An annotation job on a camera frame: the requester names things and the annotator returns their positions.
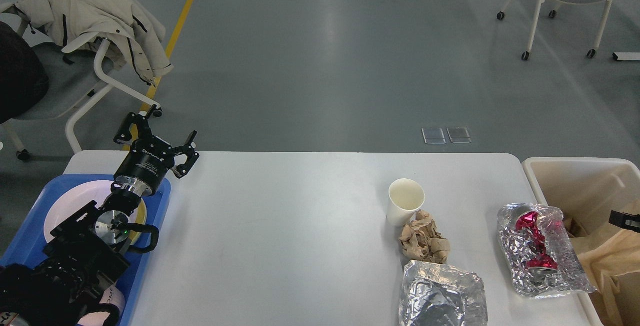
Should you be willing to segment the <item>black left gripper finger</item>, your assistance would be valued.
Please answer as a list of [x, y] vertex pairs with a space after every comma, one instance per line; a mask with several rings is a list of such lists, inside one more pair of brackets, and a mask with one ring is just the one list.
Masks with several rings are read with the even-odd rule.
[[186, 176], [200, 157], [200, 154], [195, 148], [195, 137], [197, 133], [198, 132], [191, 132], [185, 144], [170, 148], [170, 157], [176, 158], [182, 155], [186, 157], [182, 164], [174, 164], [174, 166], [171, 167], [173, 175], [178, 179]]
[[[142, 111], [138, 113], [129, 112], [125, 119], [122, 121], [118, 128], [113, 141], [116, 144], [133, 144], [134, 140], [138, 139], [150, 139], [152, 138], [153, 131], [149, 126], [149, 118], [153, 116], [153, 113], [158, 109], [157, 105], [152, 105], [145, 113]], [[134, 137], [131, 132], [131, 127], [135, 126], [137, 129], [137, 137]]]

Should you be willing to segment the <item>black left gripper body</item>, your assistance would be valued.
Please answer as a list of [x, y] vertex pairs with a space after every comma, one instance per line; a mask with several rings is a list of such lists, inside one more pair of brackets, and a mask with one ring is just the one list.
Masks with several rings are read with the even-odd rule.
[[135, 140], [114, 174], [114, 184], [141, 197], [152, 196], [175, 164], [170, 149], [171, 145], [159, 137]]

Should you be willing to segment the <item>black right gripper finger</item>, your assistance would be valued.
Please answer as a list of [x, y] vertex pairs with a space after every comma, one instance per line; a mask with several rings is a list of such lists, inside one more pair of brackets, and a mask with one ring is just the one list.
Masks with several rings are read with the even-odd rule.
[[640, 232], [640, 214], [633, 215], [611, 210], [608, 223], [623, 230], [630, 230], [636, 233]]

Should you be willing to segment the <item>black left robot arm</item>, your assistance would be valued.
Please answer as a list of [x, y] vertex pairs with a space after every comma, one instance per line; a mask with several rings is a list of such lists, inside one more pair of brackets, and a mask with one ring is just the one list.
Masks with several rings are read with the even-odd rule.
[[175, 147], [153, 135], [148, 120], [156, 110], [130, 112], [119, 126], [113, 140], [130, 148], [103, 203], [91, 200], [55, 226], [36, 267], [1, 268], [3, 326], [75, 326], [94, 312], [107, 314], [105, 326], [118, 324], [121, 311], [103, 303], [103, 294], [130, 267], [126, 253], [153, 251], [160, 235], [157, 226], [130, 222], [130, 216], [167, 171], [182, 178], [199, 159], [197, 131]]

